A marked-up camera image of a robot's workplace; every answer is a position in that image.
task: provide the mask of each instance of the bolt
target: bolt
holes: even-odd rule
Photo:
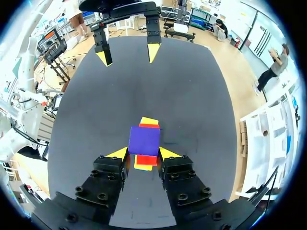
[[[68,214],[68,216],[66,217],[66,221],[69,223],[75,223],[77,222],[78,217],[75,214]]]
[[[232,230],[232,227],[229,224],[223,224],[221,229],[222,230]]]
[[[99,200],[107,200],[107,194],[105,194],[105,193],[100,193],[100,194],[98,194],[97,198],[98,198]]]
[[[204,193],[204,194],[208,194],[210,193],[211,189],[209,187],[204,187],[201,192]]]
[[[190,170],[189,175],[194,176],[194,175],[196,175],[196,172],[194,170]]]
[[[177,178],[177,177],[179,177],[179,174],[178,174],[178,173],[172,173],[172,175],[171,175],[171,178],[172,178],[172,179]]]
[[[92,176],[96,176],[96,175],[98,175],[98,170],[92,170]]]
[[[213,219],[214,221],[219,221],[219,220],[221,220],[221,219],[222,219],[222,214],[221,214],[221,212],[220,212],[220,211],[215,211],[215,212],[213,212],[213,213],[212,213],[212,219]]]
[[[109,180],[114,180],[115,179],[115,174],[111,172],[111,173],[108,174],[107,178]]]
[[[180,200],[180,201],[187,200],[187,199],[188,199],[188,195],[185,194],[185,193],[178,195],[178,200]]]
[[[75,188],[75,191],[77,193],[81,193],[81,192],[83,192],[83,188],[81,186],[78,186],[78,187]]]

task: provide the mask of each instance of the shorts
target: shorts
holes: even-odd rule
[[[77,28],[80,24],[84,23],[84,19],[81,13],[73,16],[70,19],[71,25],[73,26],[73,28]]]

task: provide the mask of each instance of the black table surface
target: black table surface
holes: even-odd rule
[[[109,44],[113,64],[105,67],[92,48],[61,100],[49,147],[51,198],[56,191],[75,198],[74,189],[90,175],[93,161],[128,146],[130,128],[145,116],[159,120],[160,146],[194,161],[213,202],[229,199],[236,172],[235,118],[211,51],[162,38],[149,64],[146,37],[116,37]],[[131,167],[110,224],[175,224],[156,167]]]

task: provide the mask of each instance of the person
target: person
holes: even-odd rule
[[[276,50],[270,49],[269,54],[272,57],[274,63],[271,67],[263,72],[258,79],[259,85],[255,89],[256,93],[260,93],[264,86],[268,83],[271,78],[278,77],[287,67],[288,65],[288,56],[289,56],[289,48],[287,44],[282,44],[283,51],[280,55],[277,54]]]
[[[87,39],[87,27],[84,23],[82,12],[79,10],[78,0],[63,0],[65,2],[65,14],[71,25],[76,29],[81,36],[79,43]]]
[[[217,37],[217,40],[220,42],[224,41],[228,37],[228,30],[225,24],[221,19],[217,19],[216,24],[214,25],[214,36]]]

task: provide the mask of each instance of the gray shirt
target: gray shirt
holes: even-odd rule
[[[273,65],[271,66],[271,70],[279,76],[288,65],[288,55],[282,53],[279,55],[279,59],[282,62],[282,65],[279,65],[277,61],[274,61]]]

